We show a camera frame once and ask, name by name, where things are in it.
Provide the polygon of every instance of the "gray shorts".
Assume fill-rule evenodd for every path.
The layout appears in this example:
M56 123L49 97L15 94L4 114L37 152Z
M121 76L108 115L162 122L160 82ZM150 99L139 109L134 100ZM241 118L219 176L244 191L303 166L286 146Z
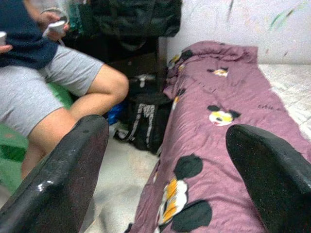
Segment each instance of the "gray shorts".
M47 83L82 96L102 66L99 60L58 46L53 60L43 69L0 67L0 123L28 136L44 117L63 107Z

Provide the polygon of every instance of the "navy blue shirt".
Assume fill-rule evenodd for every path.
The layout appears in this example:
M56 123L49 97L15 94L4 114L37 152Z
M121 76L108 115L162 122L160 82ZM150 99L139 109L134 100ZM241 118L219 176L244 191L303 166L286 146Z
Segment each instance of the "navy blue shirt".
M42 38L22 0L0 0L0 31L7 32L6 43L13 46L11 51L0 54L0 67L40 69L55 56L58 44Z

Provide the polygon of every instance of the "bed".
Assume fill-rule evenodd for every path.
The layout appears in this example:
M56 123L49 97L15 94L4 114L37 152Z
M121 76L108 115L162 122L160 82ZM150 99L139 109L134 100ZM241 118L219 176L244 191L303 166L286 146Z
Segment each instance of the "bed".
M174 102L162 154L127 232L266 232L225 135L234 124L255 126L310 162L310 73L307 65L259 69L256 47L213 41L175 56L164 90Z

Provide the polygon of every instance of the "person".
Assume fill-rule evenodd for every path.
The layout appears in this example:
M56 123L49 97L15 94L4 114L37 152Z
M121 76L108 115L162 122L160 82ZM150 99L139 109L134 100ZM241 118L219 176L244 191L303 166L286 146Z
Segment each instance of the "person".
M103 115L128 92L128 79L121 72L55 41L65 34L51 31L60 18L40 13L30 0L0 1L0 31L7 32L0 46L0 123L28 137L22 178L89 114ZM65 87L78 100L65 109L47 83Z

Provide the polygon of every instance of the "wrinkled blanket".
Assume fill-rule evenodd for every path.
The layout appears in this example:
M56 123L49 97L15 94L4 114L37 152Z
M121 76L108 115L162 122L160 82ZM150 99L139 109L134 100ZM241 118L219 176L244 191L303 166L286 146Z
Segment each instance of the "wrinkled blanket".
M311 144L258 69L257 48L199 42L172 59L168 77L174 104L163 151L129 232L265 232L227 153L227 129L268 130L308 161Z

